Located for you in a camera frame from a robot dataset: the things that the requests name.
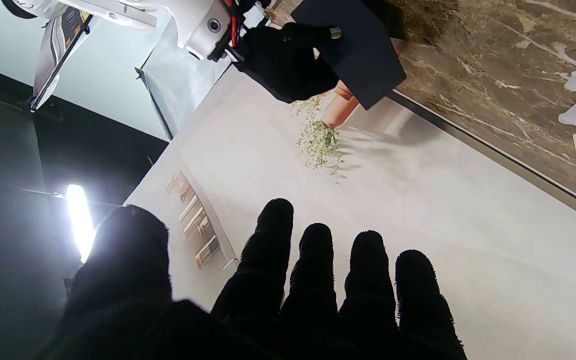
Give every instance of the black card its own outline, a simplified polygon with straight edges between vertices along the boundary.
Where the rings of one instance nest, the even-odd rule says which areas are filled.
[[[292,18],[297,23],[341,28],[339,41],[317,50],[364,109],[406,79],[384,24],[360,0],[303,0]]]

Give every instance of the green plant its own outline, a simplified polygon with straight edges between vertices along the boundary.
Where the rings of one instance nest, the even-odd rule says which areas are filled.
[[[323,95],[316,95],[306,101],[295,101],[290,105],[291,109],[295,110],[295,116],[304,113],[307,121],[295,145],[300,148],[300,154],[308,155],[306,167],[327,168],[328,173],[334,176],[335,182],[339,184],[339,167],[344,162],[342,159],[344,153],[339,143],[339,131],[316,120],[317,114],[322,111],[320,109],[322,98]]]
[[[309,120],[296,143],[301,149],[300,154],[308,155],[306,166],[312,166],[313,169],[327,168],[336,183],[339,183],[339,166],[344,162],[338,137],[338,130],[331,129],[322,121]]]

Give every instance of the bright led light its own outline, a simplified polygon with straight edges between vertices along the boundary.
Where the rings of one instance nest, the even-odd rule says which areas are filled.
[[[68,205],[70,223],[72,224],[72,233],[79,249],[81,262],[85,263],[90,255],[90,250],[92,250],[92,243],[95,241],[95,230],[92,227],[88,201],[83,187],[73,184],[68,185],[66,203]]]

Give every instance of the brown marble countertop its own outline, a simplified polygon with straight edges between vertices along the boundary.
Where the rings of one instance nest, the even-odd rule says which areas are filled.
[[[576,193],[576,0],[388,0],[409,46],[397,90]],[[279,25],[302,0],[278,0]]]

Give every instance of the white robotic arm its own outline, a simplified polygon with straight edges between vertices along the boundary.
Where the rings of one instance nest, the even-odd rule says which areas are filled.
[[[176,23],[179,48],[199,59],[208,57],[226,35],[231,14],[224,0],[12,0],[39,18],[53,19],[73,7],[113,23],[139,30],[157,27],[144,9],[166,10]]]

